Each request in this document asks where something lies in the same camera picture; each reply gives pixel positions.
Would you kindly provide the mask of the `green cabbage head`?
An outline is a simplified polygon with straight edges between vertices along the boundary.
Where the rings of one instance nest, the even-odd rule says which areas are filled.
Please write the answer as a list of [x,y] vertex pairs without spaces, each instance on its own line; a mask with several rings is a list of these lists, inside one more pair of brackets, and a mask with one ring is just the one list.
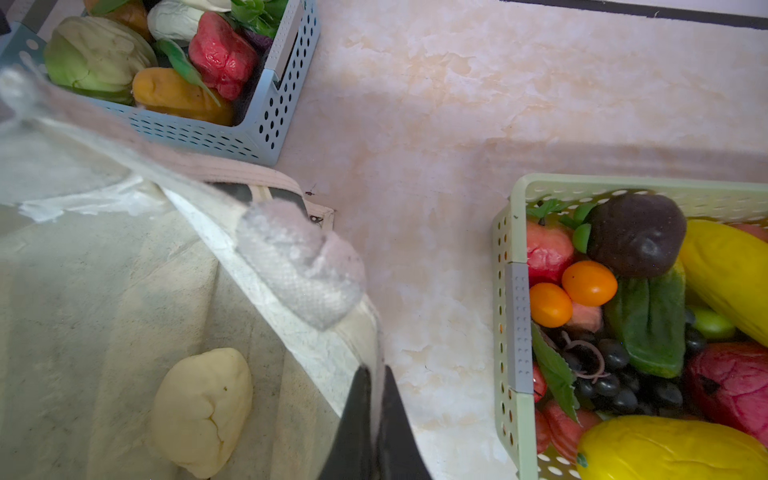
[[134,30],[100,17],[67,17],[43,50],[51,82],[79,95],[131,105],[132,84],[156,67],[149,43]]

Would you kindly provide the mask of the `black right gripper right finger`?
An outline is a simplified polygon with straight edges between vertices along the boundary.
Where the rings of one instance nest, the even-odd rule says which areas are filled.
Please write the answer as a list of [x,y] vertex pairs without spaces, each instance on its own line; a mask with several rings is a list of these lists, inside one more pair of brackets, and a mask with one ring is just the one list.
[[385,367],[379,432],[376,443],[379,478],[431,480],[417,447],[393,372]]

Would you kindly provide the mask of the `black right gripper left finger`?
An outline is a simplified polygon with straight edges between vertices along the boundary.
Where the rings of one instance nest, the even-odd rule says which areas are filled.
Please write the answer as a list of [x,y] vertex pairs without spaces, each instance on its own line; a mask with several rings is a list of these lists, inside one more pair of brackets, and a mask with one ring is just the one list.
[[328,457],[318,480],[369,480],[372,475],[371,378],[360,366],[348,393]]

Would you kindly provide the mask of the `cream canvas grocery bag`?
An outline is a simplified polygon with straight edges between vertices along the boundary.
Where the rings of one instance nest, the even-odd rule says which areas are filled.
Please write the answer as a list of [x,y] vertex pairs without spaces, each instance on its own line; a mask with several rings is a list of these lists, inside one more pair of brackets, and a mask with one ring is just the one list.
[[1,475],[198,479],[154,444],[168,371],[218,348],[246,359],[252,410],[208,479],[265,474],[288,351],[335,410],[366,367],[383,390],[355,250],[289,200],[245,203],[222,180],[273,170],[186,155],[24,72],[1,73]]

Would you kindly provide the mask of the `orange-brown wrinkled potato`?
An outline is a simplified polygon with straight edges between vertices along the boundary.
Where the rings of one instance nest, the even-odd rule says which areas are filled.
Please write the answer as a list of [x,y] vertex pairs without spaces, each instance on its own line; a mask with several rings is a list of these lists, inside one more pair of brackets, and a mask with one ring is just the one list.
[[103,17],[118,22],[131,28],[145,40],[152,40],[148,28],[147,10],[141,0],[125,1],[121,6],[111,12],[102,12],[101,10],[94,11],[94,8],[99,4],[99,1],[97,0],[84,0],[83,3],[89,15]]

